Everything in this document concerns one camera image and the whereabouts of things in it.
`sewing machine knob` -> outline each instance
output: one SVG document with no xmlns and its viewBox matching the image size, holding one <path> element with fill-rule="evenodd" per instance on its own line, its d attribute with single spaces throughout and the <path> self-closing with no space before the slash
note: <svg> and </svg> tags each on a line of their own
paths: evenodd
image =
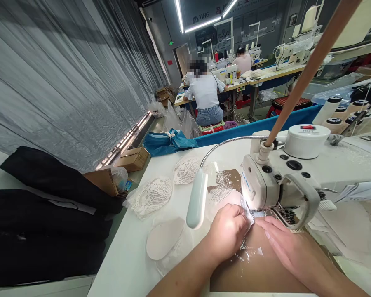
<svg viewBox="0 0 371 297">
<path fill-rule="evenodd" d="M 330 211 L 330 210 L 336 210 L 337 207 L 331 200 L 324 200 L 321 201 L 319 204 L 319 210 L 325 210 L 325 211 Z"/>
</svg>

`brown paper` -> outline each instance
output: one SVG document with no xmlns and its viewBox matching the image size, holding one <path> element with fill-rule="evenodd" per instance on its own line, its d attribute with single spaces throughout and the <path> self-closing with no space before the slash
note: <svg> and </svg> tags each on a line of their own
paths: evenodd
<svg viewBox="0 0 371 297">
<path fill-rule="evenodd" d="M 240 175 L 236 169 L 218 171 L 216 174 L 217 186 L 207 187 L 208 193 L 213 189 L 235 189 L 242 193 Z"/>
<path fill-rule="evenodd" d="M 254 224 L 245 240 L 246 249 L 238 251 L 213 272 L 211 292 L 311 293 L 281 264 L 264 229 Z"/>
</svg>

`led light strip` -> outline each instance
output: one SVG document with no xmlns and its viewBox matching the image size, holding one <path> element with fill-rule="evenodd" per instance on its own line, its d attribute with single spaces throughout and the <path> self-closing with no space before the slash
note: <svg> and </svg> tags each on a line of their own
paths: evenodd
<svg viewBox="0 0 371 297">
<path fill-rule="evenodd" d="M 230 6 L 228 6 L 228 8 L 227 8 L 227 9 L 225 10 L 225 12 L 224 12 L 224 14 L 223 14 L 223 18 L 225 18 L 225 16 L 230 12 L 232 6 L 234 6 L 234 4 L 235 4 L 236 1 L 237 1 L 237 0 L 232 0 Z"/>
<path fill-rule="evenodd" d="M 180 31 L 181 33 L 184 33 L 183 18 L 181 17 L 181 9 L 180 9 L 180 0 L 174 0 L 174 2 L 176 4 L 176 11 L 177 11 L 178 22 L 180 24 Z"/>
<path fill-rule="evenodd" d="M 194 31 L 194 30 L 196 30 L 196 29 L 199 29 L 199 28 L 205 27 L 206 25 L 209 25 L 209 24 L 211 24 L 211 23 L 217 22 L 217 21 L 219 21 L 219 20 L 221 20 L 221 17 L 220 17 L 220 16 L 219 16 L 218 18 L 213 19 L 213 20 L 210 20 L 210 21 L 204 22 L 204 23 L 202 23 L 202 24 L 200 24 L 200 25 L 198 25 L 198 26 L 194 26 L 194 27 L 191 27 L 191 28 L 189 28 L 189 29 L 186 29 L 186 30 L 184 31 L 184 33 L 188 33 L 188 32 Z"/>
</svg>

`white lace fabric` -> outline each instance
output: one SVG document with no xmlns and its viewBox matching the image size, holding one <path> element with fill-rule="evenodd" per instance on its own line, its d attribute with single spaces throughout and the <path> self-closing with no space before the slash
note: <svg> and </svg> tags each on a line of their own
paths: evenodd
<svg viewBox="0 0 371 297">
<path fill-rule="evenodd" d="M 212 222 L 219 209 L 228 203 L 239 205 L 244 209 L 250 222 L 249 228 L 254 224 L 254 213 L 247 207 L 243 195 L 235 189 L 212 189 L 206 198 L 205 217 Z"/>
<path fill-rule="evenodd" d="M 175 184 L 189 184 L 194 181 L 195 175 L 197 174 L 201 165 L 202 158 L 198 156 L 185 155 L 177 164 L 173 170 L 173 181 Z"/>
<path fill-rule="evenodd" d="M 141 220 L 164 206 L 172 195 L 172 181 L 168 177 L 156 177 L 136 189 L 127 198 L 130 208 Z"/>
</svg>

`left hand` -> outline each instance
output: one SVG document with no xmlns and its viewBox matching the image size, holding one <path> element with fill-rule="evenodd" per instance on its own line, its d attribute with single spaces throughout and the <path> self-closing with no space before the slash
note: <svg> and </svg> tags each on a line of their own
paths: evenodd
<svg viewBox="0 0 371 297">
<path fill-rule="evenodd" d="M 227 204 L 217 212 L 208 234 L 202 240 L 217 265 L 238 251 L 248 224 L 244 209 L 239 205 Z"/>
</svg>

